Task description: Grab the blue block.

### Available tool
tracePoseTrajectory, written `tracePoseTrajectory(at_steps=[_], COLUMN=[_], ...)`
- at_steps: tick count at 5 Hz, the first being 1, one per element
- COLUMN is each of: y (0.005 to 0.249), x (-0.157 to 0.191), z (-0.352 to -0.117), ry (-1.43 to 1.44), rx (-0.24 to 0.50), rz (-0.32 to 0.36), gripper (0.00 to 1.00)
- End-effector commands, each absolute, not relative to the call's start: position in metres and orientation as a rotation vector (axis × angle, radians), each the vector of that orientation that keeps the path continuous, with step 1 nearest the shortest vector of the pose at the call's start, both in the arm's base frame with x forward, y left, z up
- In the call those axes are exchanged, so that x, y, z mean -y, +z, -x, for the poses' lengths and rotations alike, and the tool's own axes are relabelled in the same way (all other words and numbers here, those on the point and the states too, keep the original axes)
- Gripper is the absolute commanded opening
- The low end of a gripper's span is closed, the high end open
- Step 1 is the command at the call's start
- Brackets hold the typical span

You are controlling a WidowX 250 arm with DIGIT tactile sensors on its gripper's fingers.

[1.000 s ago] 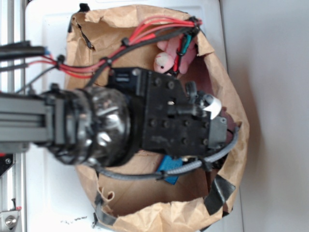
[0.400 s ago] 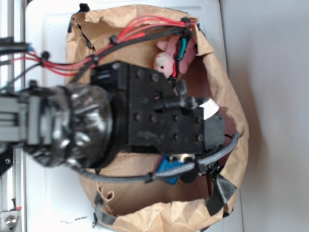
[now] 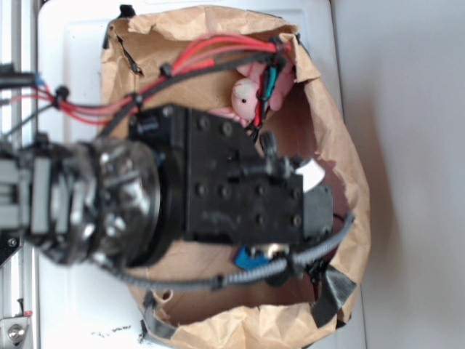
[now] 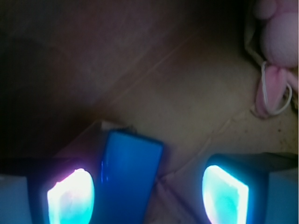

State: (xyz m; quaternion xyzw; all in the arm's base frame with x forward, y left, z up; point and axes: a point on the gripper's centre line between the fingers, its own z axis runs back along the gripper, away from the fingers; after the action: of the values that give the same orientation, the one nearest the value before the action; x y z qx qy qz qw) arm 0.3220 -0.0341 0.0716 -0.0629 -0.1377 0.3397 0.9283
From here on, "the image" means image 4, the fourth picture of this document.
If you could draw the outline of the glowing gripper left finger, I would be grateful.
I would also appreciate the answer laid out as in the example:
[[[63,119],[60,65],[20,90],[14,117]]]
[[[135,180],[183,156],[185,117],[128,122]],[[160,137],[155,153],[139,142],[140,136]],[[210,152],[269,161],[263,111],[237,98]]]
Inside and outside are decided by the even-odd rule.
[[[2,224],[88,224],[94,182],[78,158],[0,160]]]

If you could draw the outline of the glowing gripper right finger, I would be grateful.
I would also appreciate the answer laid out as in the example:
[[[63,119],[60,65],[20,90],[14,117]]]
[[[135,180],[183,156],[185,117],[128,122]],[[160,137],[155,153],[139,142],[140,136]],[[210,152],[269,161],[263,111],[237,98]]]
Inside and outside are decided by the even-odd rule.
[[[299,159],[294,153],[214,154],[202,177],[212,224],[297,224]]]

